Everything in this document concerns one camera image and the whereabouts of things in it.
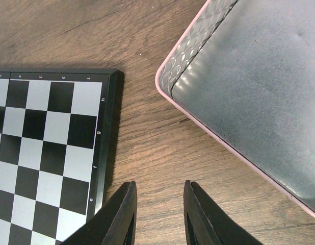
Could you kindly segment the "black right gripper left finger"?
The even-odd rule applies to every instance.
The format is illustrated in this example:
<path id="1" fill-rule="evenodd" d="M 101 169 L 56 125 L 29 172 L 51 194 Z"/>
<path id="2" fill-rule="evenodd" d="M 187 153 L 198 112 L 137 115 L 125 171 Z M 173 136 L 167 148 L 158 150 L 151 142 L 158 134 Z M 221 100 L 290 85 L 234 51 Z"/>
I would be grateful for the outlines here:
<path id="1" fill-rule="evenodd" d="M 102 208 L 62 244 L 134 244 L 137 187 L 124 182 Z"/>

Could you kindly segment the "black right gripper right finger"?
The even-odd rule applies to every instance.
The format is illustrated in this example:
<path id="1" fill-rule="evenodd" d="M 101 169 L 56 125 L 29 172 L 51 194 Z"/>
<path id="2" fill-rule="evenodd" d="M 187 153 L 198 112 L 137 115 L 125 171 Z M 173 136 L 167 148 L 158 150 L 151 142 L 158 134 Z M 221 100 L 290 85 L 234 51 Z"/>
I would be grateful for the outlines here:
<path id="1" fill-rule="evenodd" d="M 183 205 L 187 244 L 261 244 L 234 222 L 197 182 L 185 181 Z"/>

